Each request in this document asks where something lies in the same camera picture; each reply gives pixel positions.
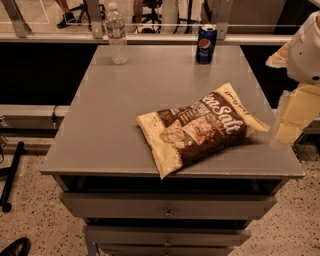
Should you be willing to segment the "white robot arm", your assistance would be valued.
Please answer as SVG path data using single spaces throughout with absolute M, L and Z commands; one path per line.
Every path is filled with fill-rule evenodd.
M 313 12 L 266 65 L 285 68 L 298 83 L 292 92 L 283 91 L 273 132 L 275 143 L 293 144 L 320 113 L 320 11 Z

